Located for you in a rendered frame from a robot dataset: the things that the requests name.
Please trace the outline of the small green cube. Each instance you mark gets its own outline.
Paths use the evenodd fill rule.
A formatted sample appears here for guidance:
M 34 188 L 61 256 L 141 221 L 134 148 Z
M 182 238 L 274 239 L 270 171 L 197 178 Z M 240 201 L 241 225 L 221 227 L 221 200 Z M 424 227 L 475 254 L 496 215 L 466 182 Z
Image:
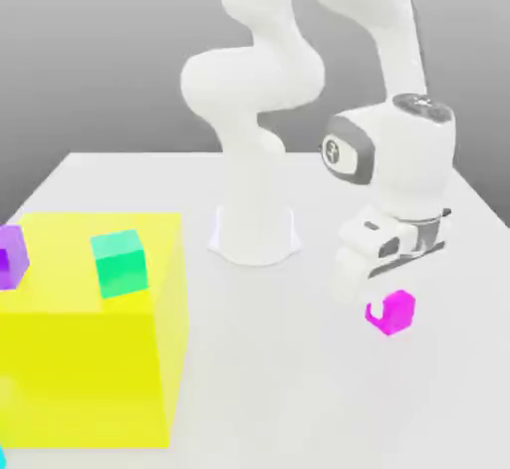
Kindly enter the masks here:
M 135 230 L 93 236 L 90 242 L 104 299 L 148 287 L 145 253 Z

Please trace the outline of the small purple cube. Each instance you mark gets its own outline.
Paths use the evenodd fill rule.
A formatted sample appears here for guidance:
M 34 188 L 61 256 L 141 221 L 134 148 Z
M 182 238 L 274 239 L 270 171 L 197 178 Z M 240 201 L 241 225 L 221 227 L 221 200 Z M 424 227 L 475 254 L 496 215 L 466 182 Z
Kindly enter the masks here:
M 16 289 L 30 266 L 20 225 L 0 226 L 0 290 Z

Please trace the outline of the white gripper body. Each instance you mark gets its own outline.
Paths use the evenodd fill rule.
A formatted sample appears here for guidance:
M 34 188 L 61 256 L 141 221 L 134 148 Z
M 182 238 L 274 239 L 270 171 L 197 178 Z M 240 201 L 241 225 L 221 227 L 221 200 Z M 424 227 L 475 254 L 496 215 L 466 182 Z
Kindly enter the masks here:
M 343 245 L 337 252 L 333 290 L 344 304 L 354 303 L 362 298 L 362 292 L 369 279 L 388 272 L 426 255 L 444 249 L 445 241 L 436 243 L 431 249 L 411 253 L 396 252 L 389 256 L 367 254 L 352 246 Z

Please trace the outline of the large yellow box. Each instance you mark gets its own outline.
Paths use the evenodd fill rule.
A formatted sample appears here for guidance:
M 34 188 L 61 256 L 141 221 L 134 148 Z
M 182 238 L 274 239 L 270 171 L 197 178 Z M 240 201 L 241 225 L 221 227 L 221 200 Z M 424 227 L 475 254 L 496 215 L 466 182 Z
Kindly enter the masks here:
M 176 213 L 32 212 L 30 266 L 0 291 L 0 446 L 164 449 L 188 337 Z M 102 296 L 91 240 L 133 230 L 148 286 Z

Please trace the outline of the small magenta cube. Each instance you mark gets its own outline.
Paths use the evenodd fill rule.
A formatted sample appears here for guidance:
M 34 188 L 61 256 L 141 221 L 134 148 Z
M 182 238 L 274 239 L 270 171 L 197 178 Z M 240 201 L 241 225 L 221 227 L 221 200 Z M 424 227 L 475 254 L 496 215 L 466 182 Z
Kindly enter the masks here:
M 386 336 L 397 334 L 412 324 L 415 311 L 415 297 L 405 290 L 395 291 L 382 301 L 382 316 L 372 313 L 372 305 L 367 304 L 366 320 Z

